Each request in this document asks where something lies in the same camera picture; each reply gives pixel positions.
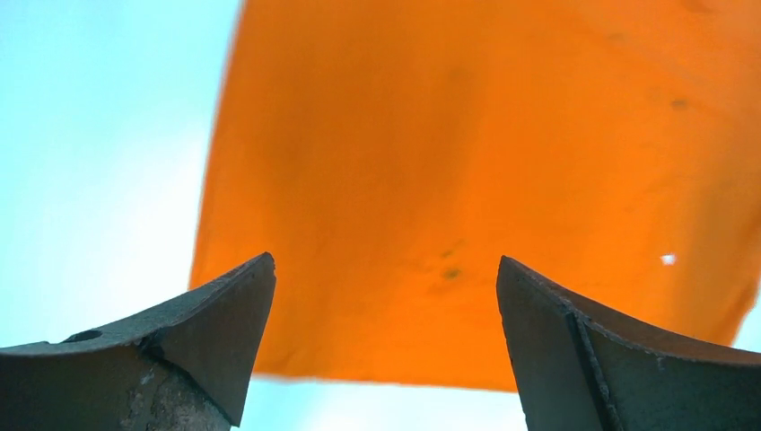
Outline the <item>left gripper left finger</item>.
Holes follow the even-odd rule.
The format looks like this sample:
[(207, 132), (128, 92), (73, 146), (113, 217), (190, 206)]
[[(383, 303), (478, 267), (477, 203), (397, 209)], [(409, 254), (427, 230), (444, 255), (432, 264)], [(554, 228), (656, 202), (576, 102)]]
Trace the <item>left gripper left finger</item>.
[(240, 424), (276, 287), (263, 253), (59, 343), (1, 351), (4, 430), (227, 430)]

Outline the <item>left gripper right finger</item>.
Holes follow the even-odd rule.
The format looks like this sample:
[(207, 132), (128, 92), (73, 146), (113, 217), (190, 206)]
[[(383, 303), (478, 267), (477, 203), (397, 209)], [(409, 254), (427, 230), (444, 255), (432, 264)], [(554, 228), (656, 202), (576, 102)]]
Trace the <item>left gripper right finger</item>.
[(496, 293), (528, 429), (759, 429), (759, 354), (639, 321), (508, 257)]

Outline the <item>orange t-shirt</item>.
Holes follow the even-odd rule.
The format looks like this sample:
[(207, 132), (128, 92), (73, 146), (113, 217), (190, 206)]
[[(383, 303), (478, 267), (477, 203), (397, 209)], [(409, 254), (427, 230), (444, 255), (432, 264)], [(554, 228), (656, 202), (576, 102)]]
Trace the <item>orange t-shirt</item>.
[(246, 2), (190, 284), (264, 251), (262, 374), (513, 391), (503, 256), (729, 345), (760, 275), (759, 2)]

